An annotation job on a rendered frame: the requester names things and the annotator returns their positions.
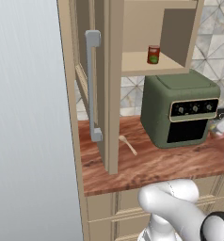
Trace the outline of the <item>red and green can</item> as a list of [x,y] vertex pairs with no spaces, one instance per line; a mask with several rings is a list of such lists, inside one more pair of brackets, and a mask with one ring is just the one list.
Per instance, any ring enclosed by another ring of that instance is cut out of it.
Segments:
[[148,64],[157,64],[159,62],[160,47],[158,45],[150,45],[148,48]]

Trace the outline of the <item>beige tall side panel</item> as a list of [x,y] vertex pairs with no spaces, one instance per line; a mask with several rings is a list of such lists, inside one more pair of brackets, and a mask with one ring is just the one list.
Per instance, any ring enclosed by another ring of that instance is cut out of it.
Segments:
[[75,175],[78,188],[78,202],[80,208],[80,224],[82,225],[83,241],[89,241],[87,204],[84,194],[84,184],[82,176],[82,163],[80,155],[80,141],[78,131],[78,120],[75,101],[75,66],[72,49],[72,17],[70,0],[57,0],[58,15],[63,51],[63,61],[66,76],[66,86],[70,110],[70,121],[72,130],[72,144],[75,163]]

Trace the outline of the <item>grey fridge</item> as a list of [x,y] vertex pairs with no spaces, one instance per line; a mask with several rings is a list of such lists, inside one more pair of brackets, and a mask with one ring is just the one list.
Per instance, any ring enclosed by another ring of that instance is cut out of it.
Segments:
[[0,241],[82,241],[57,0],[0,0]]

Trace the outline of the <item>beige base cabinet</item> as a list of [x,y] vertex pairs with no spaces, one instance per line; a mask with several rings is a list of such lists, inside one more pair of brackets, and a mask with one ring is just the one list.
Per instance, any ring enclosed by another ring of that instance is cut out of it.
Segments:
[[[208,215],[224,211],[224,174],[195,180],[197,206]],[[89,241],[136,241],[150,215],[137,201],[137,189],[86,197]]]

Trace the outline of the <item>beige cabinet door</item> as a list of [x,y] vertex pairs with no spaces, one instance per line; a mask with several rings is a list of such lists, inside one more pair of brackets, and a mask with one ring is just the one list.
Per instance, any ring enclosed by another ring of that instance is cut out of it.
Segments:
[[99,30],[101,45],[92,48],[94,125],[103,133],[97,143],[104,168],[118,172],[120,79],[124,0],[70,0],[75,77],[89,117],[85,32]]

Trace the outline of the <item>green toaster oven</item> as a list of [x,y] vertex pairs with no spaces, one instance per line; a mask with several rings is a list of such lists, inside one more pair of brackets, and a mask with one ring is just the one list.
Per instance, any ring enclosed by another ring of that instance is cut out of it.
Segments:
[[140,121],[158,148],[201,144],[219,97],[219,86],[194,70],[146,76]]

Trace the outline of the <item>wooden spoon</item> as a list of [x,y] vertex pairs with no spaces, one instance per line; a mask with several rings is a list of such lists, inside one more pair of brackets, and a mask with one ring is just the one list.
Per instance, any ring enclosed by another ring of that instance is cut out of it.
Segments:
[[131,152],[133,153],[133,155],[137,155],[137,151],[134,149],[134,147],[129,143],[129,141],[127,140],[127,138],[125,136],[119,136],[119,140],[122,141],[124,144],[126,144],[129,149],[131,150]]

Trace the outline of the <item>beige wall cabinet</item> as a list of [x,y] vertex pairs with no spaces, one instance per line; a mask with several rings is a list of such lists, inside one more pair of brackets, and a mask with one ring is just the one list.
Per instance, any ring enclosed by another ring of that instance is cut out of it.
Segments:
[[[204,0],[125,0],[121,74],[185,73],[190,68]],[[159,62],[148,64],[150,45]]]

